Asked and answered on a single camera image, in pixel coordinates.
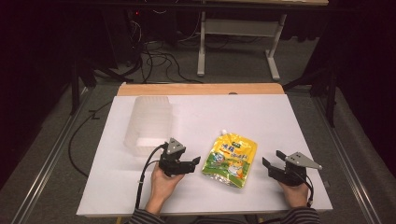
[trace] desk leg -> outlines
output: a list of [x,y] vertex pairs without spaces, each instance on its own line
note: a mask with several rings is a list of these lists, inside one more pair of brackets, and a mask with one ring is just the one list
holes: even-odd
[[201,13],[201,44],[199,47],[198,54],[198,77],[203,77],[205,75],[205,12]]
[[265,56],[267,58],[268,66],[270,67],[270,72],[272,75],[273,80],[279,81],[280,76],[277,72],[274,54],[277,47],[277,43],[279,42],[280,35],[282,34],[283,26],[285,25],[286,14],[283,14],[280,18],[279,25],[276,27],[276,31],[274,34],[274,42],[270,50],[265,51]]

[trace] human hand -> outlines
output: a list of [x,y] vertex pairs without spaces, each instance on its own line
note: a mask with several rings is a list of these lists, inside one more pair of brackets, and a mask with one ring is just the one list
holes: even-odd
[[283,189],[285,199],[290,207],[306,207],[306,203],[308,201],[308,186],[306,184],[303,183],[296,187],[290,187],[279,181],[278,183]]
[[151,174],[151,195],[146,204],[146,211],[158,216],[163,204],[172,195],[177,183],[183,177],[184,175],[167,176],[156,162]]

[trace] table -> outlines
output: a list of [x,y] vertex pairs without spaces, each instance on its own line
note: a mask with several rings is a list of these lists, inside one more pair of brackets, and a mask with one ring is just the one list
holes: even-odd
[[[122,134],[125,134],[128,123],[125,120],[131,114],[135,99],[131,95],[142,94],[166,94],[169,97],[176,108],[176,124],[183,124],[175,125],[173,130],[173,136],[187,148],[181,159],[189,161],[202,157],[195,172],[186,175],[177,186],[163,207],[163,215],[257,214],[288,209],[280,187],[267,176],[261,159],[265,157],[274,165],[280,165],[282,162],[276,157],[276,150],[289,155],[295,152],[295,148],[312,157],[280,85],[122,85],[107,118],[78,215],[119,217],[129,216],[134,211],[137,180],[147,158],[134,157],[123,146]],[[230,108],[235,103],[241,108],[224,110],[227,113],[219,113],[216,109],[216,106]],[[259,144],[247,183],[242,189],[223,185],[201,174],[203,161],[221,129],[239,133]],[[315,185],[317,200],[314,207],[318,210],[332,209],[318,171],[308,169],[307,172]],[[149,185],[149,178],[146,178],[142,206],[149,197]]]
[[[221,3],[255,3],[255,4],[277,4],[277,5],[303,5],[303,6],[327,6],[328,0],[216,0]],[[273,43],[270,49],[265,51],[265,57],[270,67],[273,80],[279,81],[280,76],[276,68],[274,54],[287,14],[282,13],[278,21],[241,21],[241,20],[219,20],[207,19],[205,11],[201,13],[201,41],[198,54],[198,77],[205,75],[205,35],[249,35],[272,37]]]

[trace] white tabletop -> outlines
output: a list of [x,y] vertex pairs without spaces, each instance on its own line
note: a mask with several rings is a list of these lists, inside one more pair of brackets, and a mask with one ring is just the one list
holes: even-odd
[[[137,182],[147,158],[134,157],[122,142],[135,98],[116,96],[114,99],[78,215],[116,217],[129,216],[134,211]],[[174,108],[172,135],[187,148],[181,160],[190,161],[201,156],[201,162],[195,173],[187,174],[177,185],[163,207],[163,215],[247,214],[289,209],[281,188],[268,177],[267,169],[262,165],[262,157],[273,165],[284,165],[276,156],[276,150],[286,155],[300,151],[312,158],[287,95],[169,95],[168,98]],[[223,129],[258,143],[242,189],[221,184],[201,172]],[[146,173],[142,207],[149,198],[151,170],[149,167]],[[313,207],[332,209],[318,171],[307,169],[307,173],[315,187]]]

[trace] snack bag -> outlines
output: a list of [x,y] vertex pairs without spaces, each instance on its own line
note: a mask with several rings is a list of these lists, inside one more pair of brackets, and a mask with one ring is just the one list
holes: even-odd
[[256,154],[257,144],[235,133],[222,133],[210,150],[202,172],[221,183],[242,188]]

